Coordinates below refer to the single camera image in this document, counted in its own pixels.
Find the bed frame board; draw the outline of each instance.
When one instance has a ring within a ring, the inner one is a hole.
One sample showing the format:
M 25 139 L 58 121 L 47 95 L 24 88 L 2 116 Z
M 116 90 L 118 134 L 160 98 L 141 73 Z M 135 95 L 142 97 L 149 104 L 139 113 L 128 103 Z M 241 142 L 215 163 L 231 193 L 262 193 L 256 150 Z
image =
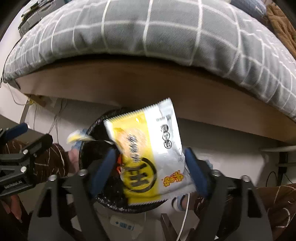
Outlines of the bed frame board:
M 198 68 L 151 60 L 91 59 L 53 63 L 17 82 L 24 94 L 134 109 L 170 97 L 177 117 L 296 143 L 294 121 L 230 81 Z

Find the black trash bag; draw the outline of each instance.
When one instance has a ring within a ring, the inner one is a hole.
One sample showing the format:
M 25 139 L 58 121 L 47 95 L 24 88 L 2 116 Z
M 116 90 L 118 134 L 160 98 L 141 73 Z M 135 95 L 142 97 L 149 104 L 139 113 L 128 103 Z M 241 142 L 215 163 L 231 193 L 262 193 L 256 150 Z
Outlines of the black trash bag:
M 111 141 L 105 129 L 104 120 L 130 111 L 131 110 L 127 108 L 121 108 L 104 113 L 91 125 L 86 134 L 92 136 L 96 140 Z M 110 146 L 111 144 L 105 141 L 82 142 L 79 151 L 79 168 L 85 169 L 92 163 L 92 161 L 102 159 Z M 96 196 L 96 200 L 103 206 L 121 213 L 142 213 L 155 209 L 165 202 L 161 201 L 151 204 L 128 206 L 128 199 L 123 193 L 123 182 L 116 170 L 112 170 L 102 193 Z

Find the bed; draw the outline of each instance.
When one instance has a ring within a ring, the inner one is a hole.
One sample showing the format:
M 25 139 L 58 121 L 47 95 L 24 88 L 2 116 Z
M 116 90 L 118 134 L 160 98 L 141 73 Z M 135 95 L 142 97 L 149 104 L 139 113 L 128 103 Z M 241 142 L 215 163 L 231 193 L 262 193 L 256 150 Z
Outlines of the bed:
M 28 31 L 4 77 L 25 94 L 132 108 L 171 97 L 178 117 L 293 143 L 295 66 L 223 1 L 82 0 Z

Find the patterned brown pants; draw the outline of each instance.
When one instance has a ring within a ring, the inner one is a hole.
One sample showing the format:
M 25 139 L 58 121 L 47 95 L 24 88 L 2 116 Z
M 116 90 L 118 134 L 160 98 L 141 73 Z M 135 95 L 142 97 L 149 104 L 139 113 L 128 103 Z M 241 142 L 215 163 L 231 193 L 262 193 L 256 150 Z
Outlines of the patterned brown pants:
M 0 154 L 19 153 L 26 144 L 11 140 L 0 147 Z M 67 176 L 69 171 L 68 153 L 59 144 L 53 144 L 42 155 L 35 159 L 34 176 L 37 183 L 45 182 L 50 175 Z
M 259 196 L 268 213 L 273 240 L 296 240 L 296 183 L 279 187 L 257 188 Z M 234 215 L 231 212 L 233 197 L 228 196 L 225 212 L 217 233 L 223 237 L 233 230 L 236 223 L 232 223 Z M 194 211 L 201 218 L 205 213 L 207 202 L 198 197 L 195 201 Z

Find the gray checkered bed sheet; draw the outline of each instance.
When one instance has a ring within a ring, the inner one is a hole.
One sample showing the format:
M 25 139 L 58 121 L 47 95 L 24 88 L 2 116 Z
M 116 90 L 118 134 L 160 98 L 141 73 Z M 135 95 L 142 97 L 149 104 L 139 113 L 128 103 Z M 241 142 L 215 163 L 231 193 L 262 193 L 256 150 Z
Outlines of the gray checkered bed sheet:
M 94 53 L 201 66 L 296 120 L 295 59 L 261 23 L 219 0 L 74 0 L 25 34 L 4 77 Z

